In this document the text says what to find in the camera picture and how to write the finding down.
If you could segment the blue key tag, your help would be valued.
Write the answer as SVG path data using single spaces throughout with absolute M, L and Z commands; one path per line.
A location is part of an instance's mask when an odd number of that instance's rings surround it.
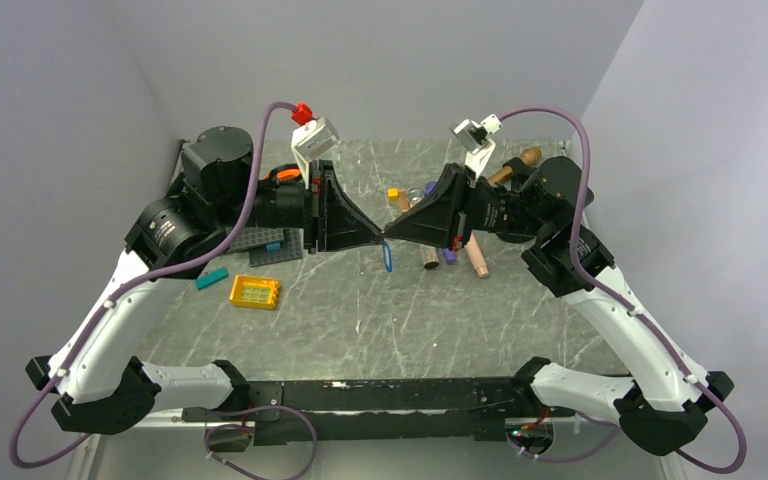
M 394 270 L 393 253 L 391 246 L 387 241 L 382 243 L 382 258 L 385 270 L 388 273 L 392 273 Z

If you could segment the orange lego window piece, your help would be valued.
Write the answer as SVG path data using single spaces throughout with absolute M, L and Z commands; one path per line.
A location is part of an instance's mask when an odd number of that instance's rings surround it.
M 229 294 L 231 305 L 240 308 L 273 310 L 277 307 L 281 283 L 274 278 L 237 275 Z

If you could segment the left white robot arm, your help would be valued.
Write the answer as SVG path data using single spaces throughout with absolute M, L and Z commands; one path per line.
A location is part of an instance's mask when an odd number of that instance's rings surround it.
M 56 395 L 51 413 L 62 430 L 115 435 L 156 411 L 201 407 L 224 420 L 245 411 L 250 386 L 230 362 L 165 367 L 138 359 L 136 349 L 201 275 L 208 254 L 230 246 L 246 201 L 253 204 L 249 226 L 300 230 L 310 253 L 380 242 L 379 228 L 325 159 L 337 142 L 325 119 L 309 121 L 291 137 L 298 174 L 284 165 L 266 176 L 242 129 L 214 127 L 184 146 L 180 173 L 130 229 L 94 311 L 61 350 L 27 365 L 35 387 Z

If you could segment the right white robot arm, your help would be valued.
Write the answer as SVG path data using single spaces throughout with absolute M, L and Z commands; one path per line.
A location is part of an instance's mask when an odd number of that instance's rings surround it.
M 664 456 L 697 438 L 734 385 L 680 352 L 606 246 L 591 231 L 573 228 L 580 178 L 580 168 L 564 156 L 543 161 L 510 188 L 450 163 L 434 189 L 383 234 L 438 248 L 457 246 L 476 231 L 528 240 L 522 257 L 529 272 L 588 320 L 628 373 L 587 374 L 535 357 L 512 378 L 513 406 L 528 416 L 547 407 L 575 410 L 619 426 L 635 445 Z

